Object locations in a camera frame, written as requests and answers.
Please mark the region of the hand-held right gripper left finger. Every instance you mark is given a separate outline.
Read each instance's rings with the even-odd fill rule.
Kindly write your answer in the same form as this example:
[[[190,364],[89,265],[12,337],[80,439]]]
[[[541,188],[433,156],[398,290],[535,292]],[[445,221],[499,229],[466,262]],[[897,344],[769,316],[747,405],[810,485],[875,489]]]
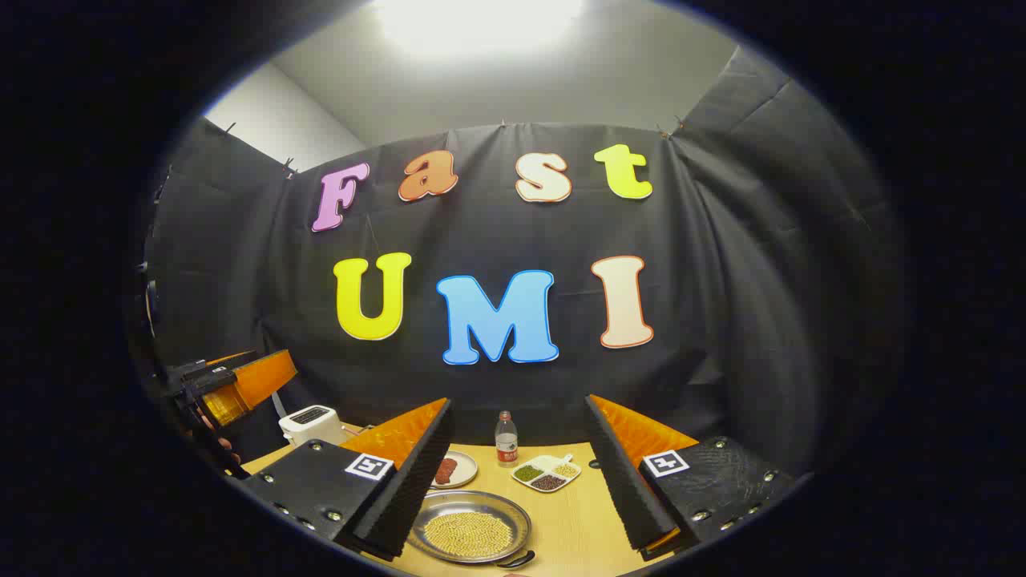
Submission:
[[[241,488],[301,532],[392,561],[450,449],[450,407],[436,399],[341,445],[301,443]]]

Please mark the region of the white divided dish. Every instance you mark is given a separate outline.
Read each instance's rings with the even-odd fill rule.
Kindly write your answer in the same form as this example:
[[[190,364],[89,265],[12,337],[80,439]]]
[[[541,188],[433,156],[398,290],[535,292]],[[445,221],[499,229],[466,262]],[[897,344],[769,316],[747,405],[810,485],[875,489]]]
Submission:
[[[513,472],[516,471],[516,469],[518,467],[521,467],[521,466],[524,466],[524,465],[531,465],[531,466],[535,466],[536,468],[542,469],[543,475],[546,475],[546,474],[552,474],[552,475],[554,475],[551,472],[552,468],[554,466],[559,465],[560,463],[565,463],[565,462],[571,463],[573,465],[575,465],[576,467],[578,467],[580,469],[580,473],[578,475],[576,475],[575,478],[567,479],[567,483],[565,483],[565,485],[561,486],[561,488],[558,489],[558,490],[561,490],[566,485],[568,485],[568,483],[574,482],[576,478],[578,478],[580,476],[580,474],[582,474],[582,468],[580,468],[578,464],[576,464],[576,463],[573,462],[573,455],[564,455],[562,457],[554,457],[554,456],[551,456],[551,455],[536,456],[536,457],[534,457],[534,458],[525,461],[523,464],[518,465],[516,468],[513,468],[513,471],[510,472],[510,476],[511,476],[511,478],[513,478],[517,483],[520,483],[520,485],[527,486],[527,488],[532,488],[532,486],[529,485],[529,483],[531,483],[532,480],[529,482],[529,483],[524,483],[524,482],[518,480],[517,478],[514,478]],[[548,494],[548,493],[556,492],[556,490],[553,490],[552,492],[542,492],[541,490],[539,490],[539,492],[540,493]]]

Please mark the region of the steel pot with black handles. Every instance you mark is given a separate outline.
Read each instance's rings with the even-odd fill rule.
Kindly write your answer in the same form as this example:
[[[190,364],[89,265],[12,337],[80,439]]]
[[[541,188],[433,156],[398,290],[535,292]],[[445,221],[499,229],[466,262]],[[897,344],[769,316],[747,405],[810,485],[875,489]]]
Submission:
[[[532,563],[534,523],[520,505],[482,490],[429,493],[407,543],[426,555],[459,565],[515,569]]]

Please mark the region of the clear water bottle red label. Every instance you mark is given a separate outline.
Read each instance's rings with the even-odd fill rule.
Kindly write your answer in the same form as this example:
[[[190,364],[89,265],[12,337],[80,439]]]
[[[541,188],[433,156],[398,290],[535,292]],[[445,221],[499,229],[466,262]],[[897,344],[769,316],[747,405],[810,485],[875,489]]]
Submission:
[[[499,466],[505,468],[517,467],[518,430],[509,410],[501,410],[499,412],[494,436]]]

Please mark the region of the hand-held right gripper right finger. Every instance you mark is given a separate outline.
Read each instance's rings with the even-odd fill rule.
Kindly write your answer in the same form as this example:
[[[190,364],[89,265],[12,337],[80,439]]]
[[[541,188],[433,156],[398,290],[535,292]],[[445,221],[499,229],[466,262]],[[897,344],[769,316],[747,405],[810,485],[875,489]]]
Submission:
[[[799,480],[729,436],[698,441],[594,394],[585,424],[630,547],[645,559],[739,530]]]

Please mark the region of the ceiling light panel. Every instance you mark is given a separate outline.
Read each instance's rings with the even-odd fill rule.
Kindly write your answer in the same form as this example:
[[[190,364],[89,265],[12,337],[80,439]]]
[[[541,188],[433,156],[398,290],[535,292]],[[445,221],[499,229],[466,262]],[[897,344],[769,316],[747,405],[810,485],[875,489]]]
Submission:
[[[585,0],[373,0],[385,38],[415,56],[521,54],[567,35]]]

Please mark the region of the white toaster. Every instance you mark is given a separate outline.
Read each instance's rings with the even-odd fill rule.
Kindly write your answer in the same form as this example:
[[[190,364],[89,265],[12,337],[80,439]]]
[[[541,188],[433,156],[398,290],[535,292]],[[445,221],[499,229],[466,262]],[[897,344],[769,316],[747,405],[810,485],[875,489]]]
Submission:
[[[347,441],[345,427],[337,415],[336,409],[327,406],[308,406],[279,419],[278,425],[283,438],[290,446],[304,443],[323,441],[336,446]]]

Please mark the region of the pile of soybeans in pot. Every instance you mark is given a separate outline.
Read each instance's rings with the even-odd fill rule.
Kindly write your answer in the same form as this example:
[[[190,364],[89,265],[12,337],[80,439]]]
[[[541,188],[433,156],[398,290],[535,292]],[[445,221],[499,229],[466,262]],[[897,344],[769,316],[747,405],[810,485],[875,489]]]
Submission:
[[[492,556],[513,543],[506,523],[475,511],[436,516],[426,523],[424,534],[432,547],[453,556]]]

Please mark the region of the white round plate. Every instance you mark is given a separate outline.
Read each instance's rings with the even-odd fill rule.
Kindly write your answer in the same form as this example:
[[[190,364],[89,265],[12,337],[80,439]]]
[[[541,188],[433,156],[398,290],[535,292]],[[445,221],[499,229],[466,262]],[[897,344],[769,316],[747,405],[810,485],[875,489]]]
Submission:
[[[445,490],[459,488],[460,486],[465,486],[467,483],[476,478],[478,467],[476,461],[467,454],[459,452],[458,450],[448,450],[444,458],[452,458],[458,461],[458,467],[455,469],[451,476],[451,483],[447,485],[435,485],[434,479],[432,482],[433,489]]]

